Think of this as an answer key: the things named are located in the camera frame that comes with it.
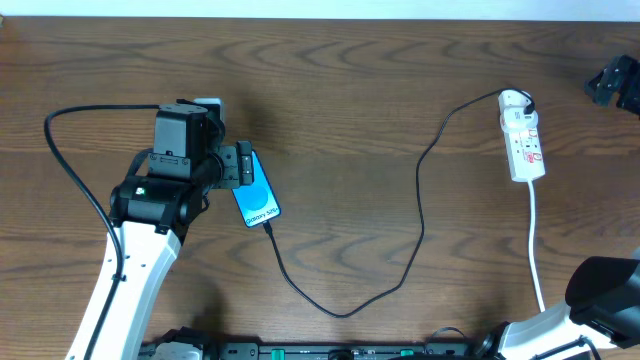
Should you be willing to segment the blue Galaxy smartphone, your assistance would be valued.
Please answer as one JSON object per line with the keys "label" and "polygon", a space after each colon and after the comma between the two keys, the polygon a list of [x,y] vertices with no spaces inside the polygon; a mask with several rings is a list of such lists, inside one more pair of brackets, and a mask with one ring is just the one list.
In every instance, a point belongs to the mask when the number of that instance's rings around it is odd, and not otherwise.
{"label": "blue Galaxy smartphone", "polygon": [[241,217],[248,228],[281,215],[281,207],[256,151],[252,152],[252,161],[254,182],[232,190]]}

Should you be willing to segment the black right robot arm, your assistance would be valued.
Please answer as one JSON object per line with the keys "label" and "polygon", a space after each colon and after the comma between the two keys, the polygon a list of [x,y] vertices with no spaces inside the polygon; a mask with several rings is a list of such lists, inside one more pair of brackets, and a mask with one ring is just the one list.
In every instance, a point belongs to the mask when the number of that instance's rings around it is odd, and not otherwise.
{"label": "black right robot arm", "polygon": [[[510,176],[527,185],[545,175],[538,114],[528,93],[500,93],[500,126]],[[536,263],[537,212],[530,212],[527,256],[539,308],[532,318],[505,323],[489,333],[473,352],[478,359],[569,359],[589,351],[626,349],[639,343],[639,261],[593,256],[572,275],[563,301],[546,306]]]}

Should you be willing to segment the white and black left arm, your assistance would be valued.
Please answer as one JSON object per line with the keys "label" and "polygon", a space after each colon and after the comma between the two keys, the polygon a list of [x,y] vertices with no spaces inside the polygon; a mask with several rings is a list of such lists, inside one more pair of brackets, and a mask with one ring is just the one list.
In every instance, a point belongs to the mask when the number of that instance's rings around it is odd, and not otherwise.
{"label": "white and black left arm", "polygon": [[154,144],[132,160],[99,212],[107,227],[100,274],[70,359],[135,359],[155,300],[208,194],[254,182],[252,145],[223,142],[218,98],[155,106]]}

